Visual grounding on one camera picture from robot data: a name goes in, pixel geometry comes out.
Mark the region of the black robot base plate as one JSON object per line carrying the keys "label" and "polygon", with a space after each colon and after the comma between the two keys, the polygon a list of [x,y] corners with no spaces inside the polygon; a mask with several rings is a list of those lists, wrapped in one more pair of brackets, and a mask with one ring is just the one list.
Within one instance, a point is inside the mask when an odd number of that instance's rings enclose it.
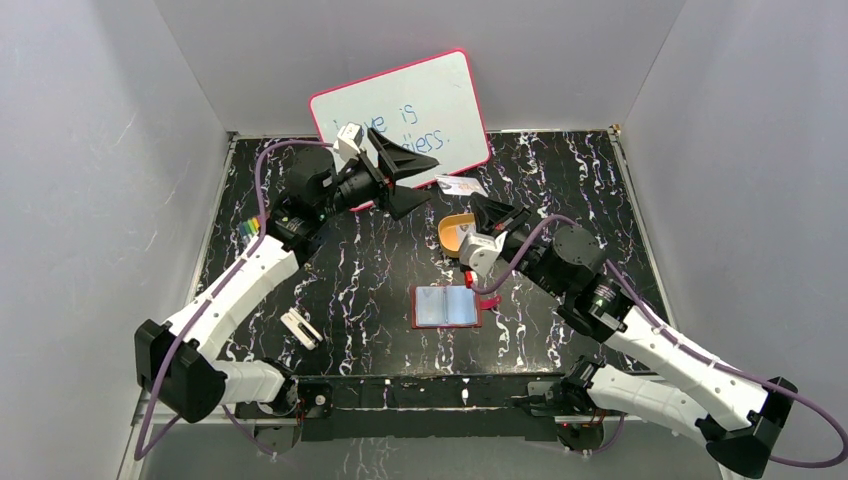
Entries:
{"label": "black robot base plate", "polygon": [[240,420],[291,426],[297,441],[365,437],[519,438],[585,451],[622,413],[568,393],[562,375],[309,376],[280,407],[240,403]]}

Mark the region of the pink framed whiteboard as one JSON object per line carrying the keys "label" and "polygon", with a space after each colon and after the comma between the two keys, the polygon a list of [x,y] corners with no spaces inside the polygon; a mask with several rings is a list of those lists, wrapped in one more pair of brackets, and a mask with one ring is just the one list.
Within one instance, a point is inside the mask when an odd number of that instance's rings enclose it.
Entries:
{"label": "pink framed whiteboard", "polygon": [[423,187],[489,161],[491,152],[467,53],[455,49],[314,94],[309,109],[321,140],[348,123],[439,165],[400,182]]}

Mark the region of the orange oval tray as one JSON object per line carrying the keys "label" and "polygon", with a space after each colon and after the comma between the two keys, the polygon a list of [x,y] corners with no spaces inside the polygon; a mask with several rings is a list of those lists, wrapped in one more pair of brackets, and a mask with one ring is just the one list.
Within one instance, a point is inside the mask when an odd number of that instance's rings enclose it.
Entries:
{"label": "orange oval tray", "polygon": [[457,229],[457,226],[462,223],[475,222],[473,213],[461,213],[444,217],[438,224],[438,239],[443,253],[453,259],[458,259],[460,247],[467,234],[463,234]]}

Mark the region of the red card holder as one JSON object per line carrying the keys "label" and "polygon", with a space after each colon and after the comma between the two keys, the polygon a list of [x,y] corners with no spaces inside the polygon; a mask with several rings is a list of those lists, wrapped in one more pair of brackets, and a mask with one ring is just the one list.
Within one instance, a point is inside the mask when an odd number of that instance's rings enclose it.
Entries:
{"label": "red card holder", "polygon": [[483,312],[501,303],[500,295],[484,298],[462,285],[412,286],[410,297],[414,329],[479,328]]}

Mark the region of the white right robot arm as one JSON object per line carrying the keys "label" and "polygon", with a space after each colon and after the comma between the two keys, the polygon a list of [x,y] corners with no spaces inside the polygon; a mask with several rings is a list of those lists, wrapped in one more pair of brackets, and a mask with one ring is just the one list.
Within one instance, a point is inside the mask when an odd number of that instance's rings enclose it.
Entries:
{"label": "white right robot arm", "polygon": [[549,241],[531,228],[531,213],[470,197],[475,229],[460,247],[460,262],[477,274],[502,259],[551,296],[556,312],[578,334],[624,353],[663,377],[643,381],[610,365],[581,361],[555,387],[577,414],[594,408],[634,414],[684,434],[720,465],[759,479],[785,426],[798,389],[778,376],[757,382],[657,319],[613,269],[595,236],[564,220]]}

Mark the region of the aluminium frame rail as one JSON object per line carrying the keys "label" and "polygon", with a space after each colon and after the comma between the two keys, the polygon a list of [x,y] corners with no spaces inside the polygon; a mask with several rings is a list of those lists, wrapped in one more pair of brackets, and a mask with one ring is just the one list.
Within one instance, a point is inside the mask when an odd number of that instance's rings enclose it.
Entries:
{"label": "aluminium frame rail", "polygon": [[[175,413],[177,419],[187,423],[203,421],[215,412],[221,411],[233,420],[236,426],[244,428],[249,421],[240,420],[236,417],[235,408],[238,404],[256,403],[265,404],[271,407],[280,407],[296,392],[297,383],[300,378],[302,377],[293,376],[291,374],[285,375],[281,390],[277,394],[273,395],[271,400],[267,402],[249,400],[242,396],[237,396],[234,399],[227,399],[223,395],[224,383],[222,380],[211,380],[206,384],[191,381],[187,387],[174,387],[169,381],[166,381],[164,382],[159,395],[157,397],[150,398],[149,405],[152,408],[155,408],[158,405],[164,405]],[[564,381],[564,389],[566,392],[568,392],[567,387],[568,384]],[[680,434],[684,437],[692,437],[694,441],[701,446],[705,446],[707,444],[700,430],[702,426],[700,422],[702,416],[699,413],[694,413],[691,417],[678,421],[674,416],[670,416],[668,418],[660,417],[659,415],[651,413],[647,409],[636,405],[618,405],[611,400],[594,401],[584,393],[579,394],[586,396],[591,406],[608,410],[616,410],[622,413],[623,417],[620,422],[619,431],[614,434],[607,435],[605,442],[594,450],[576,451],[560,445],[574,454],[589,458],[609,450],[621,436],[624,424],[627,420],[641,420],[648,423],[654,423],[669,429],[675,434]]]}

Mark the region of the pack of coloured markers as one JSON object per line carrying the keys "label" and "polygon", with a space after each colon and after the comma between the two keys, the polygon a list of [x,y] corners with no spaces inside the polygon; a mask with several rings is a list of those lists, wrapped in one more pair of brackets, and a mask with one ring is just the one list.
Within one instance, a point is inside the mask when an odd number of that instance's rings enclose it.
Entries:
{"label": "pack of coloured markers", "polygon": [[241,241],[241,250],[240,253],[246,253],[251,245],[254,243],[254,240],[261,233],[261,224],[260,218],[258,215],[249,217],[248,219],[242,221],[238,224],[237,233],[239,234],[239,238]]}

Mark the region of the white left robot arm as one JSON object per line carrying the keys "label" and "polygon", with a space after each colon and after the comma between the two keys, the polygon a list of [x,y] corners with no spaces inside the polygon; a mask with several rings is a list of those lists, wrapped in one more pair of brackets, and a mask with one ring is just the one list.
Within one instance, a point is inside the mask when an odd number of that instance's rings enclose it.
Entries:
{"label": "white left robot arm", "polygon": [[299,403],[293,372],[274,360],[221,361],[224,343],[310,260],[334,216],[373,203],[400,220],[431,197],[400,182],[438,161],[374,128],[348,124],[333,144],[304,146],[277,200],[260,206],[259,231],[245,251],[180,311],[162,323],[147,320],[135,333],[140,386],[188,423],[238,403],[261,403],[275,416],[293,412]]}

